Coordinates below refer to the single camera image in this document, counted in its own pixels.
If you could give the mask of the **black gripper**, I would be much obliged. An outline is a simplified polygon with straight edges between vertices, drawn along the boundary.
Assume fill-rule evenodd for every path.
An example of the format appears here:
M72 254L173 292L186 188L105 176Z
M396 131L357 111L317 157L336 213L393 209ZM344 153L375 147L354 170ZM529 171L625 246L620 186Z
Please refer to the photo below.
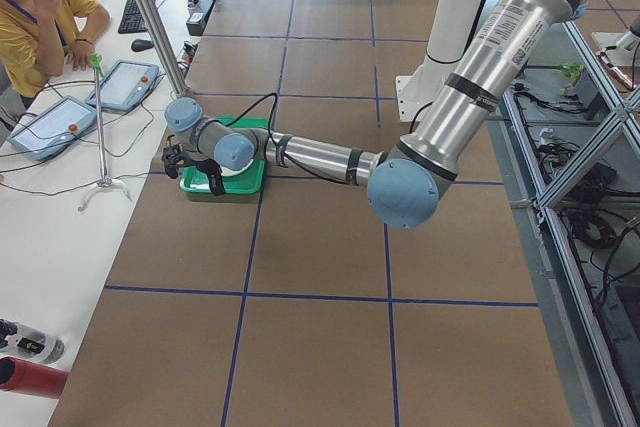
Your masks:
M224 195L225 187L220 165L187 144L181 145L174 138L174 134L168 135L162 150L161 161L166 175L171 179L177 179L185 167L197 167L198 171L206 175L211 194Z

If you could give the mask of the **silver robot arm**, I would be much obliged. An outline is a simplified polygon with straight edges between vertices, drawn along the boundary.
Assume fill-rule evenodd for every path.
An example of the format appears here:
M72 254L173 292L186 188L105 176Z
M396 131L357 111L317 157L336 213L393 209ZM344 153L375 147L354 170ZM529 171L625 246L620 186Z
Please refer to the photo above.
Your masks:
M165 110L171 132L162 155L165 172L177 178L180 168L194 166L206 174L211 192L223 195L223 170L243 172L259 161L274 162L329 182L363 185L385 224L419 226L436 211L459 173L459 156L543 35L551 25L570 20L583 2L499 0L434 101L418 113L416 129L389 152L364 152L268 127L236 128L182 97Z

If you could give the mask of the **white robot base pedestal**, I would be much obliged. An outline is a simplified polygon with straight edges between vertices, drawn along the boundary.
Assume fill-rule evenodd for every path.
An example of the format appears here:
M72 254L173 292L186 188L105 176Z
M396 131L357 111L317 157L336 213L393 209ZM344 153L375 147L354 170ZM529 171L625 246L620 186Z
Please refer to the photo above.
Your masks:
M396 78L402 122L419 120L473 40L486 0L438 0L425 56L414 73Z

